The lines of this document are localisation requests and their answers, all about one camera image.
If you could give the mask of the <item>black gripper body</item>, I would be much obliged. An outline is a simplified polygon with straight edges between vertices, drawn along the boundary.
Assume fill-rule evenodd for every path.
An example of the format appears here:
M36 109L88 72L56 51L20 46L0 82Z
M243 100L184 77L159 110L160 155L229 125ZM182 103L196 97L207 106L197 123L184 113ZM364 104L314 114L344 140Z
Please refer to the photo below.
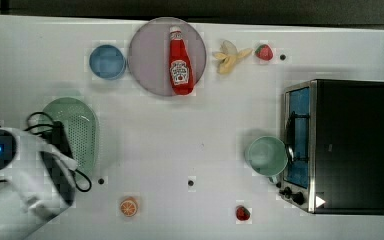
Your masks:
M42 138L64 156L73 156L62 122L56 121ZM72 205L75 198L75 188L70 183L72 173L54 152L41 151L40 156L58 194L67 205Z

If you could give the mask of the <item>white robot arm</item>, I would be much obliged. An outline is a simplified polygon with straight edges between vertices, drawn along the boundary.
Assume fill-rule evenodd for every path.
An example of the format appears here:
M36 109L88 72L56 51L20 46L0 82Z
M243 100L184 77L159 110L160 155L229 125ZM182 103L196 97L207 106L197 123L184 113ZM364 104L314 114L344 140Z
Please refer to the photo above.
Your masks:
M24 240L74 203L77 162L39 136L0 128L0 240Z

